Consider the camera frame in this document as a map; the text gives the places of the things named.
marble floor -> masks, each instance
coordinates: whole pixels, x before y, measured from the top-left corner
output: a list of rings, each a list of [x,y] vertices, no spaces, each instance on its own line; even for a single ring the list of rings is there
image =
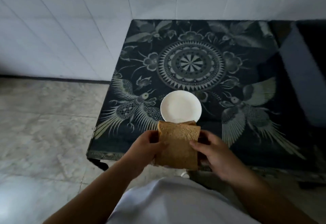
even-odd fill
[[[42,223],[99,176],[85,154],[107,90],[103,84],[0,78],[1,224]],[[129,188],[182,172],[147,166]],[[213,182],[208,174],[199,179]],[[268,182],[326,223],[325,188],[303,191],[289,177]],[[239,204],[231,189],[216,185]]]

person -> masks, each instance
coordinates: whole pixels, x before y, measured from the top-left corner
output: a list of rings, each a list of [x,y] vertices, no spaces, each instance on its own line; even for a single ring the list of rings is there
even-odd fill
[[[166,145],[152,143],[157,131],[145,131],[127,153],[44,224],[100,223],[316,223],[247,168],[216,135],[202,130],[209,144],[190,141],[207,156],[210,168],[229,184],[247,215],[220,193],[183,177],[163,178],[132,188]]]

hand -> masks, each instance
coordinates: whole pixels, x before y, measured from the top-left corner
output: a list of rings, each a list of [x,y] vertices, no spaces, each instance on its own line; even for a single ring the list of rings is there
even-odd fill
[[[133,178],[138,177],[141,172],[167,145],[158,141],[157,130],[147,130],[142,133],[132,144],[129,150],[121,158],[133,167]]]
[[[228,183],[242,180],[250,171],[228,148],[221,138],[213,133],[202,130],[201,135],[205,136],[209,145],[190,141],[190,145],[194,150],[207,156],[210,168],[223,181]]]

white plate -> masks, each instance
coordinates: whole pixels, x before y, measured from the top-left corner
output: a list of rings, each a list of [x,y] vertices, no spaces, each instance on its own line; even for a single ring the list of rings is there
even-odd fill
[[[197,122],[202,114],[202,105],[198,98],[187,91],[173,91],[161,102],[161,115],[167,122]]]

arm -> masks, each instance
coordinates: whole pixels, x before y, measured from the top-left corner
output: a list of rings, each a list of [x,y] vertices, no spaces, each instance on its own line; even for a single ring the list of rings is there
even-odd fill
[[[150,143],[157,131],[140,135],[128,152],[43,224],[105,223],[131,180],[141,174],[166,145]]]
[[[210,145],[190,145],[207,156],[212,171],[232,187],[253,218],[264,224],[316,223],[247,168],[219,137],[205,130],[202,134]]]

